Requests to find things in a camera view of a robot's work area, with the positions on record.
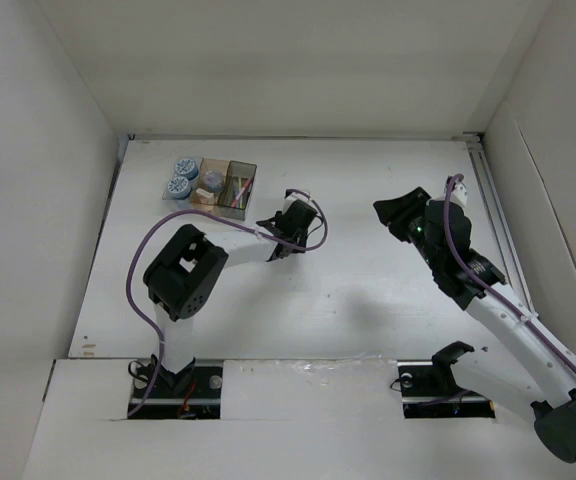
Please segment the pink highlighter pen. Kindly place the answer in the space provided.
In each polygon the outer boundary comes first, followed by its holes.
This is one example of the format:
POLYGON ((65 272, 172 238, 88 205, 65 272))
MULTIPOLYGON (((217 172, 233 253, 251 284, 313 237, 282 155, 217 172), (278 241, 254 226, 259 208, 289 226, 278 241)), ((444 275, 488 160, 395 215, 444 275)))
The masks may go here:
POLYGON ((249 194, 249 190, 250 190, 251 186, 253 185, 253 181, 251 183, 241 187, 241 188, 243 188, 243 194, 241 196, 240 203, 236 208, 238 208, 238 209, 244 209, 245 208, 246 196, 249 194))

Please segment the clear jar of paper clips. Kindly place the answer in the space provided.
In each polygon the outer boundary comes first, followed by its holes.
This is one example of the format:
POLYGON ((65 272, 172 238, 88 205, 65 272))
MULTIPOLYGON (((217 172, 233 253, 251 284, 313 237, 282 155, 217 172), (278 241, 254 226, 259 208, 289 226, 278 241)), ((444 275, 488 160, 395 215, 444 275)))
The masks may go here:
POLYGON ((225 176, 221 171, 210 170, 203 176, 203 186, 207 191, 221 192, 225 185, 225 176))

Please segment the white staple box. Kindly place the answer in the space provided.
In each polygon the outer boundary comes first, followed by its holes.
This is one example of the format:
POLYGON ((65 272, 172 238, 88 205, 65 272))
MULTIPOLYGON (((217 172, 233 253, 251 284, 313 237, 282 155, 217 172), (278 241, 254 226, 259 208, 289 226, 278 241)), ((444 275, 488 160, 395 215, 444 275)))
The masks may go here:
POLYGON ((195 191, 195 193, 196 193, 199 197, 202 197, 202 198, 213 198, 213 197, 214 197, 214 193, 213 193, 213 192, 204 190, 204 189, 202 189, 202 188, 198 188, 198 189, 195 191))

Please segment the blue white tape jar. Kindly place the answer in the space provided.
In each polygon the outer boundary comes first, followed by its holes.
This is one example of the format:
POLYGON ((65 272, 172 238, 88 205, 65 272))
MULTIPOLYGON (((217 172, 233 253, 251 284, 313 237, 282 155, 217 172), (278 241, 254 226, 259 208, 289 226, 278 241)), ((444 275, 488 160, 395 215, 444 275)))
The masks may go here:
POLYGON ((195 156, 178 158, 174 164, 174 175, 194 181, 199 176, 202 160, 202 157, 195 156))
POLYGON ((183 200, 191 195, 192 185, 186 177, 173 177, 167 183, 166 193, 172 199, 183 200))

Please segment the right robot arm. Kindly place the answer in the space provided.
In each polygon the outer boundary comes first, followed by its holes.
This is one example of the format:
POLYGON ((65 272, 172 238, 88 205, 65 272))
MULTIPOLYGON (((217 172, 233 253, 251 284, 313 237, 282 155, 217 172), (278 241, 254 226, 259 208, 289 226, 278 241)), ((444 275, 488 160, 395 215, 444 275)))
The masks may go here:
POLYGON ((513 411, 533 426, 550 453, 576 463, 576 355, 472 248, 466 197, 461 185, 444 198, 418 187, 378 200, 373 208, 391 235, 417 249, 439 290, 483 325, 527 376, 513 381, 495 369, 489 346, 455 341, 432 356, 425 383, 442 395, 470 390, 513 411))

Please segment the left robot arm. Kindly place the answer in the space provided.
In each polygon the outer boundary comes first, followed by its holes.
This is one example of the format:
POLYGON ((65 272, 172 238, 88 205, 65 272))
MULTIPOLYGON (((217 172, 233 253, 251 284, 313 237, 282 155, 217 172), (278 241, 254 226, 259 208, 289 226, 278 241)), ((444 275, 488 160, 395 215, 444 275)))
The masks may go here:
POLYGON ((176 397, 190 387, 193 319, 206 306, 222 272, 305 252, 308 230, 317 217, 312 204, 292 197, 253 228, 237 225, 233 231, 208 234, 186 224, 177 230, 143 275, 155 324, 163 334, 156 384, 164 393, 176 397))

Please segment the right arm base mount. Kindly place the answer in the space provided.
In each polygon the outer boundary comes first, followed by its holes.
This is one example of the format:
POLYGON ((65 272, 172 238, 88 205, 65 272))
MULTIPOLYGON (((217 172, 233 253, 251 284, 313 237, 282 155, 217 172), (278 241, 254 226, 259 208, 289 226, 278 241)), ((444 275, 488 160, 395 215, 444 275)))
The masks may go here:
POLYGON ((493 404, 457 386, 450 372, 431 360, 397 362, 398 376, 390 388, 401 396, 405 419, 465 419, 496 417, 493 404))

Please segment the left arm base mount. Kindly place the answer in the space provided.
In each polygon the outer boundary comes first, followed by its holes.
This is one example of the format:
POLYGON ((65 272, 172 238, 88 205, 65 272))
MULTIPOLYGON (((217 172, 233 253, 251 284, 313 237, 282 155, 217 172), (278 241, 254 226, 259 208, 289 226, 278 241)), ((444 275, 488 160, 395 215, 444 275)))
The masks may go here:
POLYGON ((178 374, 159 372, 150 394, 156 357, 128 365, 132 388, 127 406, 129 420, 218 420, 221 416, 223 361, 193 360, 178 374))

